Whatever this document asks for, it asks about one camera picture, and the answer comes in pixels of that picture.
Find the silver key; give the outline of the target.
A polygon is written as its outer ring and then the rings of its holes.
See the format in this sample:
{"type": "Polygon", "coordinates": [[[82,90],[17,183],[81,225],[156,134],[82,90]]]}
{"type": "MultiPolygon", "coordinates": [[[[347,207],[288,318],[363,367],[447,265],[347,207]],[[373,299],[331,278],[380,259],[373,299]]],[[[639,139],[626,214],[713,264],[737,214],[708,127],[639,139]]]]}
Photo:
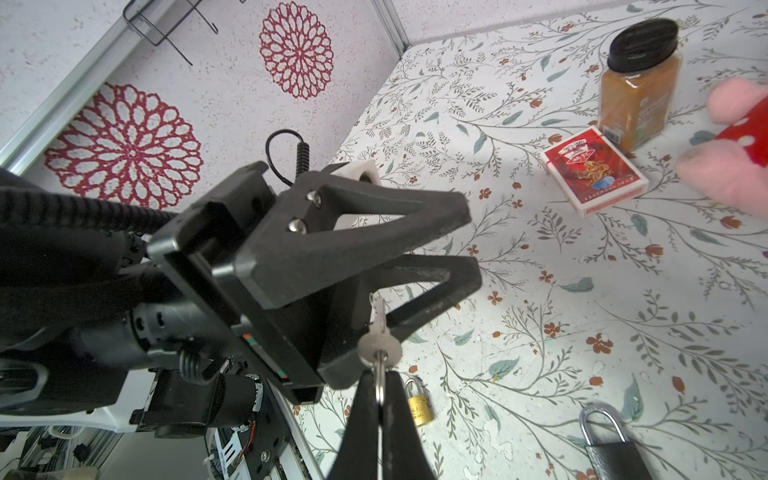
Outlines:
{"type": "Polygon", "coordinates": [[[375,398],[379,407],[384,405],[386,374],[402,359],[401,342],[387,326],[386,305],[378,293],[370,295],[371,320],[368,332],[358,341],[357,351],[361,362],[373,373],[375,398]]]}

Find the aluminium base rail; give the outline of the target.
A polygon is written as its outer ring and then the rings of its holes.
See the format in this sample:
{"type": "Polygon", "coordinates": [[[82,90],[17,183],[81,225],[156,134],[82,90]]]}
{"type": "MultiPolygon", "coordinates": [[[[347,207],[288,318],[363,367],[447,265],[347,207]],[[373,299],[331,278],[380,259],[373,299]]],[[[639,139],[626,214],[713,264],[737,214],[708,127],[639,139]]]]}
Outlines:
{"type": "Polygon", "coordinates": [[[322,479],[292,405],[263,388],[260,410],[245,426],[211,429],[203,460],[210,479],[322,479]]]}

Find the amber spice jar black lid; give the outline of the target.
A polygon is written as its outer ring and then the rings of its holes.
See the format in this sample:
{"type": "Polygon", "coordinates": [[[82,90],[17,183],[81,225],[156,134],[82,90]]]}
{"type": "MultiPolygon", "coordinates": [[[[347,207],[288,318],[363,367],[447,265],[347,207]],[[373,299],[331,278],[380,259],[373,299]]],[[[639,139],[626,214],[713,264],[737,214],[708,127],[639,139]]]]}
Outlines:
{"type": "Polygon", "coordinates": [[[598,128],[629,153],[666,127],[681,69],[678,24],[645,20],[609,46],[600,85],[598,128]]]}

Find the red playing card box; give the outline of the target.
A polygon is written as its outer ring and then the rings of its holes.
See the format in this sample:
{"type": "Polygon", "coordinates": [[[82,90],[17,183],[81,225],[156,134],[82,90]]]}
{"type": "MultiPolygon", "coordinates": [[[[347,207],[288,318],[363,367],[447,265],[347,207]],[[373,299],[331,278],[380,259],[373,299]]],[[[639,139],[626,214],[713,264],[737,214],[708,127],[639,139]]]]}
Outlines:
{"type": "Polygon", "coordinates": [[[644,194],[649,180],[594,126],[539,154],[540,163],[580,217],[644,194]]]}

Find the black padlock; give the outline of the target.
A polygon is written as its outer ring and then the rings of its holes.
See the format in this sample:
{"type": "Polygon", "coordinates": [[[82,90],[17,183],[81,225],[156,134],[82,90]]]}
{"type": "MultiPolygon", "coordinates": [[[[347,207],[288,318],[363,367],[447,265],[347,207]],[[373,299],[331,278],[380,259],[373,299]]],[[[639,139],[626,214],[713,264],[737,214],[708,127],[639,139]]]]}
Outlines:
{"type": "Polygon", "coordinates": [[[652,480],[653,477],[635,442],[625,434],[616,416],[602,406],[585,407],[579,417],[582,436],[586,442],[587,455],[596,477],[600,480],[652,480]],[[618,440],[599,443],[592,438],[588,420],[592,415],[605,417],[616,433],[618,440]]]}

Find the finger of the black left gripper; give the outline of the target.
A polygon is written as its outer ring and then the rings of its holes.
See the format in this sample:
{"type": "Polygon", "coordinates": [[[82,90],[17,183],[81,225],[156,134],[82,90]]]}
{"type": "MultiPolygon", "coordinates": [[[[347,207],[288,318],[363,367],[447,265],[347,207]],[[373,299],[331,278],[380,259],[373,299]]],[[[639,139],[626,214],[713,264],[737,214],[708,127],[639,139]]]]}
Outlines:
{"type": "Polygon", "coordinates": [[[231,300],[284,307],[468,224],[460,192],[302,175],[214,271],[231,300]]]}
{"type": "Polygon", "coordinates": [[[328,317],[318,373],[332,389],[358,381],[364,365],[357,351],[371,320],[370,295],[384,300],[387,326],[401,342],[482,286],[478,261],[464,256],[403,255],[341,282],[328,317]]]}

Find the small brass padlock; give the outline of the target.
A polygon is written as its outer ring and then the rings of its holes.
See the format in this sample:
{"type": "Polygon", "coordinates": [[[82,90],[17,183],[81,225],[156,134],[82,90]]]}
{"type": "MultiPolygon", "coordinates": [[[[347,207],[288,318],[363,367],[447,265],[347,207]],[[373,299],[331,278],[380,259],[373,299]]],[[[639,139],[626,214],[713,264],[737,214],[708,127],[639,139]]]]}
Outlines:
{"type": "Polygon", "coordinates": [[[417,428],[423,427],[435,419],[435,414],[428,392],[423,383],[415,377],[404,381],[408,405],[417,428]]]}

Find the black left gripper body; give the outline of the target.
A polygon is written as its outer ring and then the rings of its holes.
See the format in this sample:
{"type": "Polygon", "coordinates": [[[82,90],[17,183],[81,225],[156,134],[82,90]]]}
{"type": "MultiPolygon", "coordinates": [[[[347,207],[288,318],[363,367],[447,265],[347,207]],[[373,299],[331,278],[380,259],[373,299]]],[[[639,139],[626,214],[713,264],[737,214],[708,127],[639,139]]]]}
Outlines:
{"type": "Polygon", "coordinates": [[[175,286],[248,347],[291,400],[359,378],[357,341],[371,249],[352,228],[370,162],[332,164],[275,194],[267,166],[236,170],[153,237],[149,253],[175,286]]]}

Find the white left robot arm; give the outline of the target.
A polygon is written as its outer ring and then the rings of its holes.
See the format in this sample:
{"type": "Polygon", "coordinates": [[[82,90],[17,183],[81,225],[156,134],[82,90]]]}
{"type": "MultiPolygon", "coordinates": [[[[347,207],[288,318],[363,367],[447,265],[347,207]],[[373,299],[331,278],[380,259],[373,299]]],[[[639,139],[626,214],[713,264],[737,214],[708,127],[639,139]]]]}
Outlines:
{"type": "Polygon", "coordinates": [[[149,370],[151,406],[116,430],[237,427],[259,383],[298,405],[354,385],[374,292],[428,285],[386,317],[403,342],[480,288],[473,258],[418,253],[470,222],[462,193],[386,188],[352,163],[275,193],[266,170],[242,167],[180,213],[3,172],[2,424],[102,427],[96,411],[149,370]]]}

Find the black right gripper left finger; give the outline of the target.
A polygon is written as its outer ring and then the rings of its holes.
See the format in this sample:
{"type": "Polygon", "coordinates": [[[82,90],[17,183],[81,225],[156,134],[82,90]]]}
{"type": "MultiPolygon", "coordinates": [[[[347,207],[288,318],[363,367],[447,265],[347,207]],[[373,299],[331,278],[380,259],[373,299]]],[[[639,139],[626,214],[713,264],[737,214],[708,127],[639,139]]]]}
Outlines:
{"type": "Polygon", "coordinates": [[[350,416],[328,480],[373,480],[378,476],[379,404],[371,371],[357,386],[350,416]]]}

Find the pink plush toy red dress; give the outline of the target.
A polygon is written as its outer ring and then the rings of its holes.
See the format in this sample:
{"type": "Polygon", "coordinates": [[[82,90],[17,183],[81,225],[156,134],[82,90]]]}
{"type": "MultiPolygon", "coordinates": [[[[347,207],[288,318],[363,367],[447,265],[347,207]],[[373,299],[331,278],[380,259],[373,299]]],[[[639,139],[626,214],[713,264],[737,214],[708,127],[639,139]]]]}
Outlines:
{"type": "Polygon", "coordinates": [[[694,191],[746,214],[767,216],[767,87],[728,79],[709,94],[711,120],[725,129],[675,162],[694,191]]]}

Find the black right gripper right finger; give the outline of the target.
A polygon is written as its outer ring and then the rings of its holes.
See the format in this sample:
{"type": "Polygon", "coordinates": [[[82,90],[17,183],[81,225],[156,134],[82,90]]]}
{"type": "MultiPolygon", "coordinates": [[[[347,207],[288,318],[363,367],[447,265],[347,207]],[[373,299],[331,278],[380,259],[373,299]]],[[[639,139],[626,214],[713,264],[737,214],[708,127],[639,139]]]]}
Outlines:
{"type": "Polygon", "coordinates": [[[385,376],[381,429],[384,479],[436,479],[424,454],[404,384],[395,371],[385,376]]]}

